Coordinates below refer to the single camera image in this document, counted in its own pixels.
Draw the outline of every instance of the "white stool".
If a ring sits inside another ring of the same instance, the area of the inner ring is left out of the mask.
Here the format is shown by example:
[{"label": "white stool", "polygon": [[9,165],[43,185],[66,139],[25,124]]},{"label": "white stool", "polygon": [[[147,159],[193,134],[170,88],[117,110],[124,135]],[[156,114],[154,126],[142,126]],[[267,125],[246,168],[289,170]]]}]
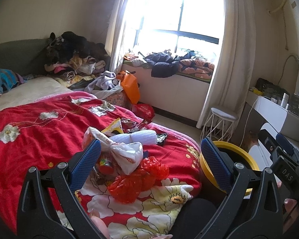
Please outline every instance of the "white stool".
[{"label": "white stool", "polygon": [[[238,120],[238,115],[235,112],[232,112],[231,110],[222,106],[216,106],[211,108],[210,110],[212,114],[204,124],[203,131],[202,131],[202,139],[208,136],[211,138],[212,132],[214,132],[214,136],[216,136],[220,131],[218,131],[217,134],[215,134],[215,130],[222,123],[222,137],[219,139],[219,141],[223,141],[223,139],[227,137],[227,142],[228,142],[231,139],[232,133],[234,131],[234,123],[235,121]],[[220,121],[217,123],[215,127],[213,127],[215,116],[219,117]],[[205,128],[206,128],[206,132],[208,130],[207,124],[210,121],[210,119],[211,119],[210,131],[206,136],[204,136]],[[225,131],[225,121],[230,122],[230,126],[227,128],[226,131]]]}]

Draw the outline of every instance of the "black baseboard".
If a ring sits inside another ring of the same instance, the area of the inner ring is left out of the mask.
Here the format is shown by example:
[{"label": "black baseboard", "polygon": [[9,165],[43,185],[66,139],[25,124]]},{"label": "black baseboard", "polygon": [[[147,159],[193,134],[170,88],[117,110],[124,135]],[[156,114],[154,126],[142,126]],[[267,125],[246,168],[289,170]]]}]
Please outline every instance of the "black baseboard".
[{"label": "black baseboard", "polygon": [[177,115],[177,114],[159,109],[157,107],[153,107],[153,109],[154,109],[156,114],[167,117],[171,120],[176,120],[180,123],[183,123],[183,124],[191,126],[191,127],[196,127],[196,125],[197,125],[197,121],[195,121],[195,120],[188,119],[186,117],[183,117],[183,116],[180,116],[180,115]]}]

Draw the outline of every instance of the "floor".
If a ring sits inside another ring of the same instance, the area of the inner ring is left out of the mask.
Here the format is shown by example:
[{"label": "floor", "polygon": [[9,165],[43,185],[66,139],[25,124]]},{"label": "floor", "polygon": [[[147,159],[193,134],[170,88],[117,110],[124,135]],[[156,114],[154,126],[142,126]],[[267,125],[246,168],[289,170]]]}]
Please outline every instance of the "floor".
[{"label": "floor", "polygon": [[161,126],[176,130],[178,132],[181,132],[185,135],[188,135],[192,139],[194,139],[198,144],[200,144],[200,138],[201,130],[195,127],[191,127],[188,125],[185,125],[183,123],[180,123],[176,120],[172,120],[166,117],[163,117],[161,115],[155,115],[152,122],[159,124]]}]

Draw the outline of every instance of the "white curtain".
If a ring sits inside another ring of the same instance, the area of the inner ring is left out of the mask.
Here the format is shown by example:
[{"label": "white curtain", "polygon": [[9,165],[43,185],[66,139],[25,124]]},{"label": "white curtain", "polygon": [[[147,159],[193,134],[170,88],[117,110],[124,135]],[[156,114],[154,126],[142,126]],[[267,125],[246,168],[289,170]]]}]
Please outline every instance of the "white curtain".
[{"label": "white curtain", "polygon": [[106,36],[105,50],[111,56],[110,71],[114,73],[120,72],[125,53],[123,37],[126,28],[124,14],[127,3],[128,0],[115,0]]},{"label": "white curtain", "polygon": [[224,36],[206,100],[197,123],[201,128],[210,108],[227,107],[241,115],[256,50],[256,27],[253,0],[224,0]]}]

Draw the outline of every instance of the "screw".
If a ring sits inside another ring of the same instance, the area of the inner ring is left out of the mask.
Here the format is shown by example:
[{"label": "screw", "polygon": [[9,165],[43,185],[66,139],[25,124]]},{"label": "screw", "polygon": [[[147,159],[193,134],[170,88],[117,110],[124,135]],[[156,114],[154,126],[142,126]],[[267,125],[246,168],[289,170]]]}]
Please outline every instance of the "screw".
[{"label": "screw", "polygon": [[37,169],[37,168],[35,168],[34,166],[32,166],[32,167],[29,168],[29,172],[30,172],[30,173],[33,173],[33,172],[35,172],[36,169]]},{"label": "screw", "polygon": [[241,163],[236,163],[235,166],[237,169],[240,169],[240,170],[242,170],[244,168],[244,165]]},{"label": "screw", "polygon": [[272,169],[270,169],[269,167],[265,168],[265,171],[269,174],[272,174]]},{"label": "screw", "polygon": [[58,164],[59,169],[64,169],[64,168],[66,168],[66,166],[67,166],[67,163],[65,163],[65,162],[61,162]]}]

